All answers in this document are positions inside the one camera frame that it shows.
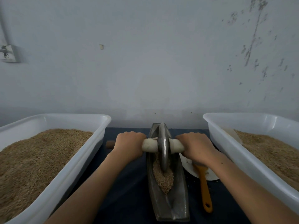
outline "left hand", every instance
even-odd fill
[[[120,133],[111,153],[117,154],[121,159],[127,163],[142,156],[142,143],[147,136],[143,133],[124,132]]]

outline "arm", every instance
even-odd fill
[[[177,139],[185,147],[185,157],[214,171],[252,223],[299,223],[297,214],[216,150],[206,135],[189,133]]]
[[[45,224],[92,223],[118,174],[129,162],[142,156],[141,146],[145,138],[143,133],[119,134],[113,151]]]

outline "brush handle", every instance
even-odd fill
[[[209,188],[207,186],[207,180],[205,178],[205,172],[207,170],[207,167],[198,166],[195,164],[193,164],[193,166],[197,170],[200,179],[200,188],[202,192],[202,205],[204,206],[206,212],[211,213],[213,211],[213,205],[212,205]]]
[[[177,139],[169,139],[170,144],[170,152],[173,153],[181,153],[184,151],[184,146]],[[106,148],[113,149],[115,145],[115,141],[107,141]],[[144,139],[142,144],[142,150],[144,152],[156,153],[158,152],[158,141],[153,138]]]

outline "right hand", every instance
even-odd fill
[[[176,139],[180,140],[185,148],[183,156],[204,165],[218,152],[203,133],[184,133],[176,136]]]

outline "white wall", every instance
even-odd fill
[[[265,1],[1,0],[22,63],[0,63],[0,125],[53,112],[116,127],[206,128],[206,112],[299,121],[299,0]]]

